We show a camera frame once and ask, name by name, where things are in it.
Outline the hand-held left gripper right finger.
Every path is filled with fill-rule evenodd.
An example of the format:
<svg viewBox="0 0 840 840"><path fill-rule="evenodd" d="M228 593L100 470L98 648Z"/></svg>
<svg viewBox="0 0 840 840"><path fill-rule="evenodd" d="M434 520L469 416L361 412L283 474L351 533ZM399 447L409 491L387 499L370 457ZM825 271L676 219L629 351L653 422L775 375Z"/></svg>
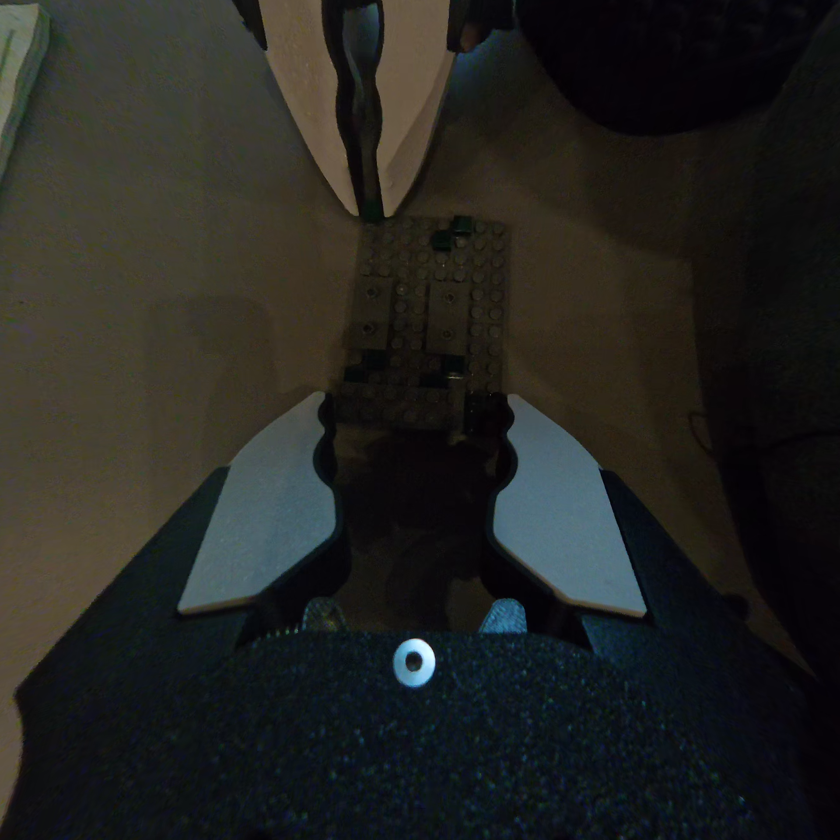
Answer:
<svg viewBox="0 0 840 840"><path fill-rule="evenodd" d="M510 395L507 404L512 477L493 503L490 536L561 603L644 618L647 606L598 462L521 396Z"/></svg>

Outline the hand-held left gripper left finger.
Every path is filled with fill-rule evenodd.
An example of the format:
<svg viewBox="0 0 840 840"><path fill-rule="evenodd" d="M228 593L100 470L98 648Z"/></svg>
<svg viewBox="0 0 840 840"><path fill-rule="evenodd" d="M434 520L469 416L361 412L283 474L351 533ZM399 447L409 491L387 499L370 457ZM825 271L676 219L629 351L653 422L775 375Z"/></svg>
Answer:
<svg viewBox="0 0 840 840"><path fill-rule="evenodd" d="M253 606L269 593L297 614L340 588L349 559L334 437L333 398L313 392L239 450L177 604L181 616Z"/></svg>

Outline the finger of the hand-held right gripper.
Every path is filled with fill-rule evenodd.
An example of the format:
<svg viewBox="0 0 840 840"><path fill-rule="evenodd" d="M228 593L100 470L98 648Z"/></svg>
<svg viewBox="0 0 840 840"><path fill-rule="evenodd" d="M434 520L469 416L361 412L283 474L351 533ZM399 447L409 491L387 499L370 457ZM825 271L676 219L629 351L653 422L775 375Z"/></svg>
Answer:
<svg viewBox="0 0 840 840"><path fill-rule="evenodd" d="M378 21L373 107L375 190L392 217L423 171L455 64L448 1L372 2Z"/></svg>
<svg viewBox="0 0 840 840"><path fill-rule="evenodd" d="M344 45L344 16L356 2L260 1L266 57L320 172L353 216L364 206L354 118L356 79Z"/></svg>

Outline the grey toy brick baseplate build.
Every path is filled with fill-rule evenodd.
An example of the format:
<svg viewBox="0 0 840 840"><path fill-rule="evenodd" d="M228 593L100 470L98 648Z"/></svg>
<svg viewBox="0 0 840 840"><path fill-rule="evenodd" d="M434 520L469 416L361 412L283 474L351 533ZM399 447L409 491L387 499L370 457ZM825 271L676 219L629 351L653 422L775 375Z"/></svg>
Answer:
<svg viewBox="0 0 840 840"><path fill-rule="evenodd" d="M339 423L483 437L502 414L511 228L487 217L363 223Z"/></svg>

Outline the grey desk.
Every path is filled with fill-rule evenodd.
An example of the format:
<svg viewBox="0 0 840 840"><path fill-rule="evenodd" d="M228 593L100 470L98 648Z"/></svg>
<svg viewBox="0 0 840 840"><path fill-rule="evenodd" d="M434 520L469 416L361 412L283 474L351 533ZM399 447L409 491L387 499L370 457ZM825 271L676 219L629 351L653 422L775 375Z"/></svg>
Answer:
<svg viewBox="0 0 840 840"><path fill-rule="evenodd" d="M216 466L325 387L358 225L229 2L45 2L2 186L2 727L14 689ZM512 227L505 389L619 473L750 628L709 436L763 115L637 139L519 34L458 62L410 214Z"/></svg>

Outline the open instruction booklet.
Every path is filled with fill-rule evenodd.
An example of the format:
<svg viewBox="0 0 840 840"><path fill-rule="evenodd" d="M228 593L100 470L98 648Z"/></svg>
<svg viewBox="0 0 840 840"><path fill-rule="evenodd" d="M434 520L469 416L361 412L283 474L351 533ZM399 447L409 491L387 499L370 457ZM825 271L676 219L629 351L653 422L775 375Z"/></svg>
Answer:
<svg viewBox="0 0 840 840"><path fill-rule="evenodd" d="M50 21L38 3L1 6L1 176L49 47Z"/></svg>

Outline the black knitted hat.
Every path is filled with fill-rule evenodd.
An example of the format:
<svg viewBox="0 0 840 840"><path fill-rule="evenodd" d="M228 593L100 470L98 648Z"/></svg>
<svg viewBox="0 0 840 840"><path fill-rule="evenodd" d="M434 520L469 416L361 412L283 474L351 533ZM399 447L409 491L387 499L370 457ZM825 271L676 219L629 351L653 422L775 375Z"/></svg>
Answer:
<svg viewBox="0 0 840 840"><path fill-rule="evenodd" d="M585 117L635 136L698 130L780 91L834 1L517 2L520 30Z"/></svg>

